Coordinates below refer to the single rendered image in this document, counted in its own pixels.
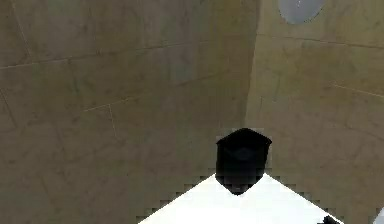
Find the black box-shaped machine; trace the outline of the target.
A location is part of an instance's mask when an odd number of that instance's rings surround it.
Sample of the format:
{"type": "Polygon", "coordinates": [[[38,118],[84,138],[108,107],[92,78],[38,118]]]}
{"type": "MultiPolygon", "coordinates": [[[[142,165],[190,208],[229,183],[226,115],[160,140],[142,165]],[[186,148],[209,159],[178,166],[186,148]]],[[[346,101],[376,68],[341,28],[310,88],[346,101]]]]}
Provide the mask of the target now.
{"type": "Polygon", "coordinates": [[[249,128],[241,128],[216,142],[215,179],[231,194],[248,191],[265,173],[272,140],[249,128]]]}

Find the white dining table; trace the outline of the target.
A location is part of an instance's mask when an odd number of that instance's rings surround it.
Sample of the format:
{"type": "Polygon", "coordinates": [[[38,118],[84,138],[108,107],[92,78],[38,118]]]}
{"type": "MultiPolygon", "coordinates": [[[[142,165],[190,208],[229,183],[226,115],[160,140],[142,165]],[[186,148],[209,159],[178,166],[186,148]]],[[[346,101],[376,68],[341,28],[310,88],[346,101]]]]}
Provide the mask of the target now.
{"type": "Polygon", "coordinates": [[[316,224],[331,216],[265,174],[236,196],[210,176],[138,224],[316,224]]]}

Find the small black object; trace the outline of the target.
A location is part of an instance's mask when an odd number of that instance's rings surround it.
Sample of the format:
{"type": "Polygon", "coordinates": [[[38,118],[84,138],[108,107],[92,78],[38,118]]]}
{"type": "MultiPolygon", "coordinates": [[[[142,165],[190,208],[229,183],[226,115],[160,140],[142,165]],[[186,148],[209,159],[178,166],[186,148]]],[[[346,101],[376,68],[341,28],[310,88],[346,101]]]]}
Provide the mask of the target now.
{"type": "Polygon", "coordinates": [[[331,216],[325,216],[322,221],[319,221],[316,224],[340,224],[340,222],[331,216]]]}

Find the pale grey object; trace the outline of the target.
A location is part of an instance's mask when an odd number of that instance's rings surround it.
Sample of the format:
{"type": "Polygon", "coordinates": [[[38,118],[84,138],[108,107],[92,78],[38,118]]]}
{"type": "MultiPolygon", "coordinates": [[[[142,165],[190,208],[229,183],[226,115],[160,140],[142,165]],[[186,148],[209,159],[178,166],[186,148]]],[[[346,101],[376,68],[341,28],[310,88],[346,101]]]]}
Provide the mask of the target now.
{"type": "Polygon", "coordinates": [[[380,210],[376,218],[374,219],[373,224],[384,224],[384,208],[380,210]]]}

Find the grey oval wall mirror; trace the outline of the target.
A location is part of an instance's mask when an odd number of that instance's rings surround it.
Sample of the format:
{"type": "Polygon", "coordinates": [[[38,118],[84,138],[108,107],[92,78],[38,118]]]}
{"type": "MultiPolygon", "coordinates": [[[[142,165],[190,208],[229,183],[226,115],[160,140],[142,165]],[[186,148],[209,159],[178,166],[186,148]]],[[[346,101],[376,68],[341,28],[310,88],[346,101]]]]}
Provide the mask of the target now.
{"type": "Polygon", "coordinates": [[[325,0],[278,0],[281,17],[289,24],[301,24],[315,18],[325,0]]]}

